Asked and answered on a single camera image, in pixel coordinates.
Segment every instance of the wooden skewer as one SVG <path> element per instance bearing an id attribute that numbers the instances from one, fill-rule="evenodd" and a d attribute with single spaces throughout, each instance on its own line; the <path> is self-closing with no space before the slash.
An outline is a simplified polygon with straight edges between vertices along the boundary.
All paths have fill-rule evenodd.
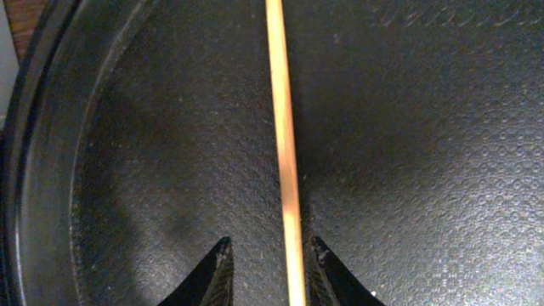
<path id="1" fill-rule="evenodd" d="M 298 202 L 297 160 L 292 125 L 286 32 L 281 0 L 266 0 L 266 20 L 269 33 L 275 134 L 280 166 L 289 304 L 291 306 L 304 306 L 306 305 L 306 289 L 304 286 L 302 228 Z"/>

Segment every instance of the wooden stick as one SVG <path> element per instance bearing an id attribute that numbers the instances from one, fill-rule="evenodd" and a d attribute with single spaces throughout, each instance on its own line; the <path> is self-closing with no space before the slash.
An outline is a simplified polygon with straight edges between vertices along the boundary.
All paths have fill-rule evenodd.
<path id="1" fill-rule="evenodd" d="M 275 133 L 280 166 L 281 205 L 286 241 L 289 304 L 306 305 L 303 243 L 298 203 L 297 160 L 292 125 L 291 89 L 287 64 L 286 33 L 281 0 L 266 0 L 270 74 L 274 100 Z"/>

